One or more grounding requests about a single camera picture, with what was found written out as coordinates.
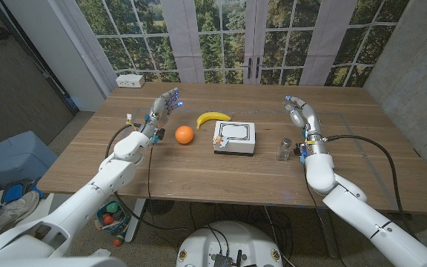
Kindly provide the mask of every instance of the door handle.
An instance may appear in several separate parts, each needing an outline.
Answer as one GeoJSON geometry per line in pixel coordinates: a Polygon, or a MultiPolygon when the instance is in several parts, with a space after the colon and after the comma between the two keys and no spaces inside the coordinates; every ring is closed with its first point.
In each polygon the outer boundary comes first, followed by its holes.
{"type": "Polygon", "coordinates": [[[242,66],[248,68],[248,78],[251,78],[251,58],[248,59],[248,66],[242,66]]]}
{"type": "Polygon", "coordinates": [[[267,67],[267,65],[259,63],[259,56],[256,58],[256,78],[258,79],[259,67],[267,67]]]}
{"type": "Polygon", "coordinates": [[[11,36],[9,30],[6,30],[3,27],[0,27],[0,40],[6,40],[11,36]]]}

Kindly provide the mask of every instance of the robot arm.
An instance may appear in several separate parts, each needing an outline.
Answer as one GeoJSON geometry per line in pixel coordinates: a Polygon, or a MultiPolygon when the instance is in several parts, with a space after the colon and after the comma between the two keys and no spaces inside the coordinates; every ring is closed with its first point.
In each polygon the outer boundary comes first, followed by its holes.
{"type": "Polygon", "coordinates": [[[306,179],[335,214],[352,225],[387,257],[395,266],[423,266],[427,263],[427,248],[402,230],[366,201],[365,193],[354,183],[334,173],[334,162],[325,147],[322,128],[314,109],[301,99],[287,96],[283,106],[290,112],[293,123],[304,130],[302,145],[306,179]]]}
{"type": "Polygon", "coordinates": [[[0,235],[0,259],[62,257],[74,236],[115,191],[127,185],[142,161],[141,152],[157,141],[156,134],[168,121],[176,104],[174,88],[154,101],[138,131],[118,142],[113,153],[99,167],[98,174],[53,213],[16,226],[0,235]]]}

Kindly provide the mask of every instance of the electrical outlet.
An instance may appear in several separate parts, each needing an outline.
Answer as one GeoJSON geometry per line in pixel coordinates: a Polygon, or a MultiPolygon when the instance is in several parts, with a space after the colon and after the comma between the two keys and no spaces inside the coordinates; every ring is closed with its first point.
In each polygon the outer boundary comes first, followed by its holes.
{"type": "Polygon", "coordinates": [[[145,78],[136,74],[120,75],[116,78],[116,83],[119,87],[140,88],[145,83],[145,78]]]}

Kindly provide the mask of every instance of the shoe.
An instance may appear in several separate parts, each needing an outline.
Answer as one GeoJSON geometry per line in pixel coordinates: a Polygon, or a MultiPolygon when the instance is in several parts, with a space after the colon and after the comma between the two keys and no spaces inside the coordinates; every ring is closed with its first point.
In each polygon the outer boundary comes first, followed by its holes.
{"type": "Polygon", "coordinates": [[[0,210],[0,229],[11,224],[14,226],[18,221],[33,213],[39,203],[39,194],[36,191],[26,193],[18,200],[3,204],[0,210]]]}

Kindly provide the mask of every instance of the window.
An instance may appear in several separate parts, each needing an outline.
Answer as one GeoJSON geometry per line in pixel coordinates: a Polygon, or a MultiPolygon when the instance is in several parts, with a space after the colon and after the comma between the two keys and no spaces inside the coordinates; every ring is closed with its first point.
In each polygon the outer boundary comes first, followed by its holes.
{"type": "Polygon", "coordinates": [[[117,75],[180,82],[160,0],[76,0],[117,75]]]}
{"type": "Polygon", "coordinates": [[[320,0],[270,0],[261,83],[298,85],[320,0]]]}
{"type": "Polygon", "coordinates": [[[246,0],[195,0],[205,82],[243,83],[246,0]]]}
{"type": "Polygon", "coordinates": [[[359,0],[325,85],[365,84],[408,0],[359,0]]]}

